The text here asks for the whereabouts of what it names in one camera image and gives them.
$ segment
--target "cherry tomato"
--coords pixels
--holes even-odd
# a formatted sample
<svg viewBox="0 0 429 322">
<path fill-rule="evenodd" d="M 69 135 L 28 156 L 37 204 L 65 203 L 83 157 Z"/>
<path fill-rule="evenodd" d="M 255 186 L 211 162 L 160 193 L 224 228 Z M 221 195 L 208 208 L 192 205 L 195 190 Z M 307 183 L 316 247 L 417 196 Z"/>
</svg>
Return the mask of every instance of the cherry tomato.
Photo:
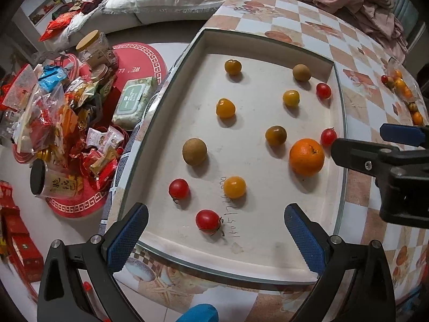
<svg viewBox="0 0 429 322">
<path fill-rule="evenodd" d="M 231 76 L 241 73 L 241 63 L 238 60 L 230 59 L 225 62 L 225 71 Z"/>
<path fill-rule="evenodd" d="M 320 142 L 323 146 L 331 146 L 334 140 L 337 138 L 337 133 L 335 133 L 333 128 L 327 128 L 325 129 L 321 136 L 320 136 Z"/>
<path fill-rule="evenodd" d="M 246 192 L 246 182 L 241 177 L 229 177 L 224 183 L 224 193 L 231 200 L 243 196 Z"/>
<path fill-rule="evenodd" d="M 286 106 L 298 106 L 299 93 L 295 90 L 287 90 L 285 93 L 283 93 L 283 103 Z"/>
<path fill-rule="evenodd" d="M 235 105 L 229 99 L 222 98 L 216 104 L 216 115 L 220 118 L 230 118 L 235 115 Z"/>
<path fill-rule="evenodd" d="M 215 233 L 220 229 L 224 221 L 216 212 L 212 210 L 202 210 L 197 213 L 195 222 L 200 230 Z"/>
<path fill-rule="evenodd" d="M 316 86 L 316 94 L 320 99 L 328 99 L 332 94 L 331 87 L 321 82 Z"/>
<path fill-rule="evenodd" d="M 277 146 L 286 142 L 287 133 L 282 126 L 272 126 L 265 132 L 265 139 L 268 144 Z"/>
<path fill-rule="evenodd" d="M 188 196 L 189 194 L 189 185 L 184 179 L 175 179 L 171 182 L 168 193 L 174 202 L 181 200 Z"/>
</svg>

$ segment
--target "checkered tablecloth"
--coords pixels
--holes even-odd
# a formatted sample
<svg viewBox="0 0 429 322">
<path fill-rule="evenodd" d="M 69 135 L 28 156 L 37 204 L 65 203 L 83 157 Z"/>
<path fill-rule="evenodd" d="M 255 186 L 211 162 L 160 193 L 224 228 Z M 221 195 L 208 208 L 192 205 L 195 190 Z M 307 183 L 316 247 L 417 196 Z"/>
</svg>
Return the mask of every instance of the checkered tablecloth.
<svg viewBox="0 0 429 322">
<path fill-rule="evenodd" d="M 378 132 L 383 123 L 412 124 L 405 104 L 380 81 L 390 56 L 370 37 L 323 10 L 296 0 L 226 0 L 204 27 L 274 38 L 333 60 L 340 76 L 347 133 L 351 139 L 385 143 Z M 172 68 L 160 90 L 161 95 L 177 66 Z M 428 114 L 421 96 L 416 104 L 427 125 Z M 130 168 L 151 115 L 153 112 L 134 134 L 135 140 L 128 150 L 128 162 L 123 169 L 124 176 L 115 184 L 116 194 L 109 208 L 107 226 L 117 220 Z M 382 221 L 378 215 L 381 205 L 379 190 L 370 176 L 348 171 L 345 198 L 339 235 L 349 243 L 368 244 L 370 240 L 380 240 L 390 265 L 395 296 L 404 296 L 421 280 L 429 230 Z M 138 285 L 140 294 L 173 310 L 183 313 L 196 303 L 209 302 L 223 316 L 235 311 L 231 315 L 234 322 L 287 321 L 310 289 L 308 286 L 282 287 L 280 291 L 241 289 L 190 276 L 169 266 L 164 266 L 155 280 L 140 281 Z M 346 285 L 340 288 L 338 297 L 344 296 L 345 292 Z M 340 299 L 334 301 L 332 312 L 329 312 L 331 315 L 340 302 Z"/>
</svg>

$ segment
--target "orange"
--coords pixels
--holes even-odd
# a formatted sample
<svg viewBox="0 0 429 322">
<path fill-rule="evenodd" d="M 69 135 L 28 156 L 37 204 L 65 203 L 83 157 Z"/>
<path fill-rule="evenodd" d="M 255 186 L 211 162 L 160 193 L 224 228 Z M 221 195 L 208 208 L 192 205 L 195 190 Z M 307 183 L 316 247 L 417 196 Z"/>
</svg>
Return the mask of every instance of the orange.
<svg viewBox="0 0 429 322">
<path fill-rule="evenodd" d="M 395 75 L 393 76 L 395 79 L 397 78 L 402 78 L 402 73 L 400 70 L 396 69 L 395 70 Z"/>
<path fill-rule="evenodd" d="M 311 177 L 322 169 L 324 163 L 323 149 L 313 139 L 300 139 L 289 151 L 289 165 L 297 174 Z"/>
<path fill-rule="evenodd" d="M 395 80 L 394 84 L 395 84 L 396 89 L 399 91 L 403 91 L 407 87 L 404 80 L 401 78 L 397 78 Z"/>
<path fill-rule="evenodd" d="M 413 112 L 411 118 L 416 126 L 423 126 L 423 117 L 419 112 Z"/>
<path fill-rule="evenodd" d="M 407 99 L 411 99 L 413 97 L 413 93 L 411 92 L 411 89 L 409 89 L 408 87 L 405 87 L 402 93 L 404 94 L 404 97 Z"/>
</svg>

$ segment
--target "starfish print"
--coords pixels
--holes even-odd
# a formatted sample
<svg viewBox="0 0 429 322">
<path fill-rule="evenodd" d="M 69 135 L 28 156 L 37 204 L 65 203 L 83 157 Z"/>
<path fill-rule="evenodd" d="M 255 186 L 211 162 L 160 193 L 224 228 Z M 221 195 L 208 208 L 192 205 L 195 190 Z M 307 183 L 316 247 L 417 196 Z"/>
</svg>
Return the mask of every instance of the starfish print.
<svg viewBox="0 0 429 322">
<path fill-rule="evenodd" d="M 186 297 L 186 296 L 188 296 L 188 294 L 186 294 L 186 293 L 182 293 L 182 292 L 179 292 L 179 291 L 175 290 L 174 286 L 167 285 L 159 277 L 155 279 L 155 282 L 158 285 L 158 287 L 156 287 L 156 288 L 150 288 L 149 291 L 155 292 L 155 293 L 160 293 L 163 296 L 164 301 L 166 302 L 166 304 L 168 306 L 171 305 L 170 299 L 172 298 L 172 295 L 177 295 L 179 297 Z"/>
</svg>

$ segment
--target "wooden lid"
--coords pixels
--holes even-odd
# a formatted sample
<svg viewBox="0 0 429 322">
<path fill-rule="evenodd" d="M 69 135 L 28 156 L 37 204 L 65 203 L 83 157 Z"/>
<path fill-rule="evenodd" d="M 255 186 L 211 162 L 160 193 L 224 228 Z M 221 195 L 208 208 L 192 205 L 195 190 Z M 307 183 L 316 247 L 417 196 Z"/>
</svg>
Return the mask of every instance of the wooden lid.
<svg viewBox="0 0 429 322">
<path fill-rule="evenodd" d="M 97 40 L 99 36 L 99 30 L 91 31 L 88 35 L 79 41 L 78 45 L 76 46 L 76 51 L 82 52 L 85 48 L 91 46 L 91 44 L 93 44 L 93 42 Z"/>
</svg>

